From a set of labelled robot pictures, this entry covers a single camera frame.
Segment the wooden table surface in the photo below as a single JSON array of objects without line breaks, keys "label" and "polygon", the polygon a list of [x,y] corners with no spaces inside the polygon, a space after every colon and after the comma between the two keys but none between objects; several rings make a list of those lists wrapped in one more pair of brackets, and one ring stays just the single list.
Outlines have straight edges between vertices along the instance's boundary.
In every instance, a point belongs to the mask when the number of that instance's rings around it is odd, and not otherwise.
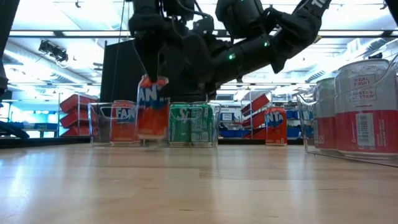
[{"label": "wooden table surface", "polygon": [[385,224],[398,169],[302,147],[0,151],[0,223]]}]

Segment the transparent bin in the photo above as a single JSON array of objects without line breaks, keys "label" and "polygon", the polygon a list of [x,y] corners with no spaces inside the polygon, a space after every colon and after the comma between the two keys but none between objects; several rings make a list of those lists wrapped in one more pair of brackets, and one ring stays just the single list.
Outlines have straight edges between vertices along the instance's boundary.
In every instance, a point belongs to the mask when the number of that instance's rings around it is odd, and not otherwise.
[{"label": "transparent bin", "polygon": [[135,135],[135,103],[89,103],[88,117],[93,147],[139,147],[144,143]]},{"label": "transparent bin", "polygon": [[220,111],[217,103],[172,103],[166,146],[216,148]]},{"label": "transparent bin", "polygon": [[398,56],[341,67],[297,96],[306,152],[398,166]]}]

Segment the red crate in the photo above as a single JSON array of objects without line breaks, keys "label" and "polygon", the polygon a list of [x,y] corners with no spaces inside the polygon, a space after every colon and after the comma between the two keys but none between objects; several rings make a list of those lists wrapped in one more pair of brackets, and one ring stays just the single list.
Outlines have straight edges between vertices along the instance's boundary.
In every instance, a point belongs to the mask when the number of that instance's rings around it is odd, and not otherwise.
[{"label": "red crate", "polygon": [[[253,129],[253,139],[263,139],[266,140],[266,129],[265,128],[257,128]],[[251,133],[245,135],[244,139],[251,139]]]},{"label": "red crate", "polygon": [[[262,94],[261,96],[257,97],[254,101],[251,102],[251,109],[253,112],[261,109],[265,105],[269,103],[269,100],[265,94]],[[246,105],[243,109],[241,109],[241,112],[243,116],[249,116],[250,115],[250,103]]]},{"label": "red crate", "polygon": [[64,113],[69,113],[73,110],[77,110],[78,103],[80,97],[80,110],[87,110],[87,104],[97,102],[97,98],[89,97],[89,96],[78,96],[76,94],[69,96],[66,100],[64,100],[61,104],[61,110]]},{"label": "red crate", "polygon": [[[266,111],[261,111],[253,116],[253,128],[258,128],[262,124],[266,123]],[[246,119],[243,121],[242,126],[243,127],[250,127],[250,118]]]},{"label": "red crate", "polygon": [[68,131],[61,135],[62,137],[77,137],[77,136],[90,136],[90,129],[88,126],[80,126],[80,135],[79,129],[77,126],[71,126]]},{"label": "red crate", "polygon": [[[70,126],[77,125],[79,115],[77,110],[72,111],[65,117],[63,117],[60,122],[64,128],[69,128]],[[88,124],[88,112],[80,111],[80,125]]]}]

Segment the orange can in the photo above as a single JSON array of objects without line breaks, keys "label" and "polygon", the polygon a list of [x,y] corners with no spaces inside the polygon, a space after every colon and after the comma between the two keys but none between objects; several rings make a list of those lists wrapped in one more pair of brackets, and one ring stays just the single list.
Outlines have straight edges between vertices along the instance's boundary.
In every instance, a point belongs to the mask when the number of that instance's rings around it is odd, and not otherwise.
[{"label": "orange can", "polygon": [[111,109],[111,143],[129,143],[138,140],[136,135],[136,104],[115,100]]},{"label": "orange can", "polygon": [[287,145],[287,116],[282,107],[268,108],[266,111],[266,144]]},{"label": "orange can", "polygon": [[138,86],[137,135],[139,139],[165,139],[169,127],[168,98],[160,97],[159,90],[168,83],[165,77],[158,77],[151,83],[143,76]]}]

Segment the sprite can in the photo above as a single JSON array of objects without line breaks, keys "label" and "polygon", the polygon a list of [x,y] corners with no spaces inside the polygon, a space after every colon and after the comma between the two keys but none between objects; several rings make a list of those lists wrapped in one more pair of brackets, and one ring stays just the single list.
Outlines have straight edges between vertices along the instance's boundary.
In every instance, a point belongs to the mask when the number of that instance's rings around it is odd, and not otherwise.
[{"label": "sprite can", "polygon": [[169,113],[169,143],[187,145],[191,142],[191,109],[190,105],[174,103]]},{"label": "sprite can", "polygon": [[194,146],[212,146],[213,109],[206,103],[195,103],[191,108],[191,142]]}]

